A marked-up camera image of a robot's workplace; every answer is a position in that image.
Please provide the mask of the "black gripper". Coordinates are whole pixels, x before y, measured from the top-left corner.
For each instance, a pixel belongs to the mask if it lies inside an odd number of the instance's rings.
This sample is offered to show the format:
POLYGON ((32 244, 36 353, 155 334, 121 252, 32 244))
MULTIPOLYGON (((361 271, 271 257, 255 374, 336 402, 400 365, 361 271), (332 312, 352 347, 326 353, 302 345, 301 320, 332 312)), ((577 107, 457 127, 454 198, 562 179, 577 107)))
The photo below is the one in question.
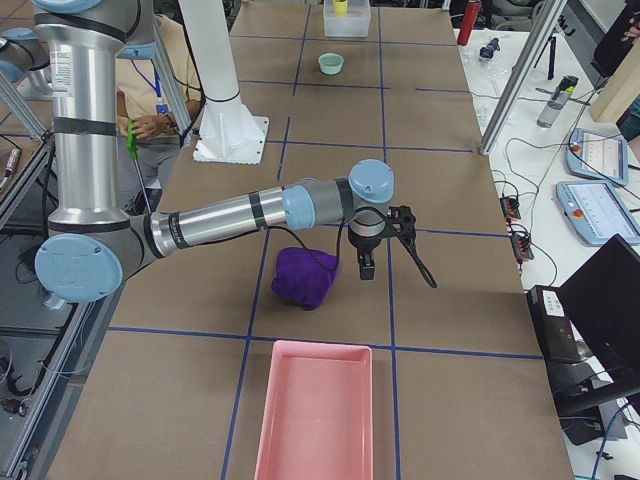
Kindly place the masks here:
POLYGON ((376 266, 373 251, 381 243, 381 234, 384 230, 383 222, 366 225, 353 220, 348 224, 348 239, 356 249, 361 280, 375 278, 376 266))

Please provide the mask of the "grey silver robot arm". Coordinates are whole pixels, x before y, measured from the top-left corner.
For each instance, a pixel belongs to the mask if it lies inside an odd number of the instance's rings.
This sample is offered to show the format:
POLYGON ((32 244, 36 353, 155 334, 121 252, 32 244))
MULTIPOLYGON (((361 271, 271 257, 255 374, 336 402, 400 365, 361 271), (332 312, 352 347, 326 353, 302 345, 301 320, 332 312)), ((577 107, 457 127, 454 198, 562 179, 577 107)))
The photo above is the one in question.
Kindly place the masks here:
POLYGON ((339 221, 348 226, 362 277, 372 277, 372 250, 392 231, 394 175, 387 164, 366 159, 345 178, 303 181, 195 210, 130 216, 117 199, 117 60, 151 60, 180 130, 190 130, 153 5, 38 1, 34 21, 33 31, 1 42, 1 91, 31 133, 40 136, 43 128, 11 84, 31 69, 50 69, 59 203, 35 257, 45 289, 69 302, 92 302, 177 250, 278 225, 307 230, 339 221))

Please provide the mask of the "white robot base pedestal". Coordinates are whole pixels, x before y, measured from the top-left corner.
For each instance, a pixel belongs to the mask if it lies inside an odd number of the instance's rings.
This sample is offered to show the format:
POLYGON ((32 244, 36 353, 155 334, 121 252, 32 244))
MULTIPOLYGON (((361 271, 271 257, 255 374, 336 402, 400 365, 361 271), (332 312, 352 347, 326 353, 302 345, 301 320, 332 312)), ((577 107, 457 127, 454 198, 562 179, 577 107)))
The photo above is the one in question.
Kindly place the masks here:
POLYGON ((242 101, 223 3, 186 0, 179 6, 205 100, 194 159, 257 165, 269 119, 252 115, 242 101))

